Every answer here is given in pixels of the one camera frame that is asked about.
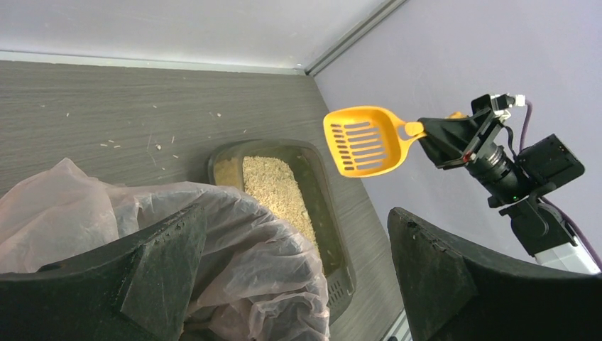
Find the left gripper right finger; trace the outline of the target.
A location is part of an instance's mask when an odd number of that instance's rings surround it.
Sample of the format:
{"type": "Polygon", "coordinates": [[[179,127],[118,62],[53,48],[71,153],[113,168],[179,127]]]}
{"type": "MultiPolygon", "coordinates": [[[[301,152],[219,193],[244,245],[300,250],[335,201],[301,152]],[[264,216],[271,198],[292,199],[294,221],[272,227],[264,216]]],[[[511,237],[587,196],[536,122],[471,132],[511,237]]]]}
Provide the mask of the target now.
{"type": "Polygon", "coordinates": [[[404,210],[388,214],[414,340],[600,340],[601,276],[514,259],[404,210]]]}

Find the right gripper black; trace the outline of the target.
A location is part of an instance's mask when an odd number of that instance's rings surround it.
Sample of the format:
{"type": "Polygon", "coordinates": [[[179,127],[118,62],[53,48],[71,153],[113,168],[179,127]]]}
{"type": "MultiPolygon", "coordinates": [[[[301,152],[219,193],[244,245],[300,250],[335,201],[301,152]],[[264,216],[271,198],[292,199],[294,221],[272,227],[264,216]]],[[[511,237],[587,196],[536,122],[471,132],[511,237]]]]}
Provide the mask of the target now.
{"type": "Polygon", "coordinates": [[[438,169],[458,168],[491,160],[493,142],[500,131],[498,116],[482,109],[460,119],[420,118],[426,136],[419,140],[422,150],[438,169]]]}

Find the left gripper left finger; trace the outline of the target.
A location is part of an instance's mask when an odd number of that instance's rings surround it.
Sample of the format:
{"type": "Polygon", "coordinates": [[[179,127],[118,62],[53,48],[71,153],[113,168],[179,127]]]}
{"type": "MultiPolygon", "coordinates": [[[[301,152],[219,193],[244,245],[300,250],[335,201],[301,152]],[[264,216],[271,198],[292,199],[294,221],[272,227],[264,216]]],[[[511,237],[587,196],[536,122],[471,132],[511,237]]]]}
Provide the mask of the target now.
{"type": "Polygon", "coordinates": [[[34,273],[1,275],[2,340],[177,340],[206,240],[191,204],[34,273]]]}

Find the orange plastic litter scoop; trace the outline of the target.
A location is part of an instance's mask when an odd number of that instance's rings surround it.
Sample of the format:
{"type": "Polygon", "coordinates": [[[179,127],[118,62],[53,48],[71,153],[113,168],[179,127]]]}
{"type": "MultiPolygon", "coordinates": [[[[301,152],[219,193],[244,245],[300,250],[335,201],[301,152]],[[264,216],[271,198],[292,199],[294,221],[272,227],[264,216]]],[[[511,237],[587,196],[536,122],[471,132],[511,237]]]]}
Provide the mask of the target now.
{"type": "Polygon", "coordinates": [[[470,118],[454,112],[445,118],[404,121],[389,109],[359,106],[328,113],[322,125],[339,173],[368,178],[401,166],[414,142],[435,140],[438,125],[470,118]]]}

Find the translucent trash bag liner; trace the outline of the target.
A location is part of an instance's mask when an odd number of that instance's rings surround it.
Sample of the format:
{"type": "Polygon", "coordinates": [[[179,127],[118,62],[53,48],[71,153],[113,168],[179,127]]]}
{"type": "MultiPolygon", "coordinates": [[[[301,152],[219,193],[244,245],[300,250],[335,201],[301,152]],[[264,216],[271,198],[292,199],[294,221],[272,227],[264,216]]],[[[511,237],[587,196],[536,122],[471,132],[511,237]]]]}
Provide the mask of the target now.
{"type": "Polygon", "coordinates": [[[2,340],[328,340],[314,245],[251,196],[66,158],[1,199],[2,340]]]}

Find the dark translucent litter box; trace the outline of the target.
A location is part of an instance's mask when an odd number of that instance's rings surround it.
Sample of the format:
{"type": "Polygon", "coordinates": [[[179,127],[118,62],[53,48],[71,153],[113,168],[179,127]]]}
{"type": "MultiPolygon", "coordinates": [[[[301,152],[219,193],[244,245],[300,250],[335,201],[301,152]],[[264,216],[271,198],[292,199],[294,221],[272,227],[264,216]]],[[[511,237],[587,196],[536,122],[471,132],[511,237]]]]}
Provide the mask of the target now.
{"type": "Polygon", "coordinates": [[[356,276],[317,148],[292,139],[235,141],[210,154],[207,173],[212,185],[255,197],[314,244],[327,279],[330,321],[339,319],[351,304],[356,276]]]}

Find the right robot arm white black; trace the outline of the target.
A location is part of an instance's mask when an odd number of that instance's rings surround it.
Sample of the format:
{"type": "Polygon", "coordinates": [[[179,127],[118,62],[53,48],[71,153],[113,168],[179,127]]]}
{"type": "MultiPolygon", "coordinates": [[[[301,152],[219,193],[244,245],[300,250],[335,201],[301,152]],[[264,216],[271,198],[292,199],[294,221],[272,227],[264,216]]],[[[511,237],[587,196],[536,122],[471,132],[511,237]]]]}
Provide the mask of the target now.
{"type": "Polygon", "coordinates": [[[542,266],[600,274],[601,260],[570,219],[546,195],[584,174],[583,165],[555,136],[516,153],[508,110],[419,122],[420,145],[442,170],[464,168],[489,193],[488,206],[510,219],[523,249],[542,266]]]}

